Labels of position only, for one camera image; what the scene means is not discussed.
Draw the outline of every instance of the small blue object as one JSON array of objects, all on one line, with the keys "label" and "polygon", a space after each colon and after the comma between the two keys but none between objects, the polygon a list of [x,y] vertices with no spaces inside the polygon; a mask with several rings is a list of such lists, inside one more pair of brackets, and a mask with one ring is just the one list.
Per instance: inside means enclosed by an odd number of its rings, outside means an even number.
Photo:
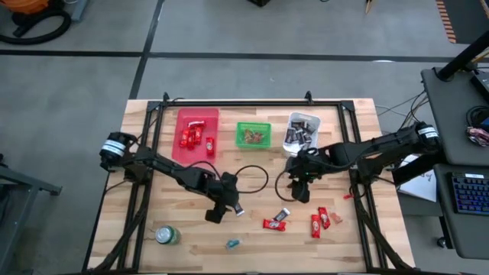
[{"label": "small blue object", "polygon": [[239,244],[241,243],[241,241],[239,241],[238,239],[231,239],[228,241],[228,243],[226,244],[226,249],[227,250],[233,250],[235,249],[237,246],[239,246]]}]

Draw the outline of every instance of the wooden table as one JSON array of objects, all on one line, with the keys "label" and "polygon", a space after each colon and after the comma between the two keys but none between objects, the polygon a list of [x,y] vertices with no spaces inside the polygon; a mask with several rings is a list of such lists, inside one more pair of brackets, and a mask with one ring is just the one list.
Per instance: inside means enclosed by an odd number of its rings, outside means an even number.
[{"label": "wooden table", "polygon": [[[381,134],[372,99],[354,99],[362,140]],[[142,130],[146,100],[132,100],[125,110],[121,131],[139,135]],[[178,108],[164,112],[158,152],[171,157]],[[256,194],[241,194],[240,203],[246,211],[240,217],[226,214],[217,225],[204,220],[213,202],[203,196],[185,191],[175,180],[155,173],[147,214],[140,272],[159,273],[243,273],[243,272],[339,272],[365,271],[361,252],[358,222],[352,199],[345,200],[350,181],[348,173],[324,176],[309,185],[311,199],[307,204],[283,202],[274,192],[274,180],[283,170],[286,157],[282,141],[291,112],[304,112],[322,119],[318,146],[342,141],[338,112],[333,107],[226,107],[220,108],[219,135],[215,166],[220,173],[235,173],[240,167],[257,164],[270,174],[268,186]],[[235,129],[239,121],[270,122],[272,146],[268,150],[240,150],[235,146]],[[114,173],[108,186],[121,181],[122,173]],[[289,180],[280,180],[280,191],[289,196],[285,188]],[[260,170],[244,170],[238,178],[238,189],[253,190],[264,183]],[[381,231],[394,250],[409,265],[414,266],[410,243],[404,226],[394,186],[377,182],[372,185]],[[130,184],[112,189],[103,201],[89,268],[98,265],[119,239],[125,223]],[[336,212],[343,223],[332,224],[321,231],[320,239],[311,238],[311,214],[319,206]],[[287,231],[278,232],[262,228],[264,218],[273,218],[283,207],[292,213],[287,217]],[[163,225],[177,227],[182,233],[180,244],[167,246],[154,240],[154,232]],[[371,235],[374,263],[378,263]],[[233,251],[225,244],[231,238],[243,243]],[[127,265],[131,264],[130,244]]]}]

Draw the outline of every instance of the green basket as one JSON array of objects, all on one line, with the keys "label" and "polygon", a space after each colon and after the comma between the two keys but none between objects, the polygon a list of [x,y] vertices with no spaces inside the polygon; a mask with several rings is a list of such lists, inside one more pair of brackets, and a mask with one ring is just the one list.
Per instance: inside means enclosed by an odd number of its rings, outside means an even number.
[{"label": "green basket", "polygon": [[[259,142],[253,139],[255,134],[263,135]],[[238,122],[236,146],[240,148],[270,148],[271,135],[272,125],[270,123]]]}]

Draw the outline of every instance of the concrete floor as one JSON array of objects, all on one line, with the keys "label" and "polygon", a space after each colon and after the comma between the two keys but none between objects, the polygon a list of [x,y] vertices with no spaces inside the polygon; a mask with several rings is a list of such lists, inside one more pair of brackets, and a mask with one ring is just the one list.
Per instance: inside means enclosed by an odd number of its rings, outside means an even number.
[{"label": "concrete floor", "polygon": [[[81,50],[140,53],[158,0],[92,0],[80,24],[58,40],[0,50]],[[393,106],[420,93],[419,72],[441,66],[464,45],[446,39],[435,0],[378,0],[369,15],[363,0],[166,0],[152,45],[155,53],[289,53],[329,55],[313,60],[149,58],[138,99],[172,97],[374,98]],[[45,21],[33,34],[58,24]],[[0,10],[0,32],[11,33]],[[351,55],[334,60],[334,56]],[[370,57],[415,57],[425,62],[377,63]],[[39,196],[18,247],[14,269],[46,275],[80,271],[106,173],[99,148],[121,125],[138,57],[0,55],[0,152],[16,170],[63,186],[58,198]],[[396,109],[407,113],[409,104]],[[434,123],[429,107],[417,114]],[[403,116],[379,117],[384,131]],[[485,273],[489,261],[464,260],[438,249],[437,218],[405,217],[417,267]]]}]

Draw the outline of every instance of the blue keyboard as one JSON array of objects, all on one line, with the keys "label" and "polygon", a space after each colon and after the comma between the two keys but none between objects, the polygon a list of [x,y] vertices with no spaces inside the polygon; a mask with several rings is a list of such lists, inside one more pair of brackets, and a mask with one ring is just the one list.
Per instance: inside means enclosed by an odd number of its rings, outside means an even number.
[{"label": "blue keyboard", "polygon": [[489,215],[489,176],[452,173],[452,185],[457,213]]}]

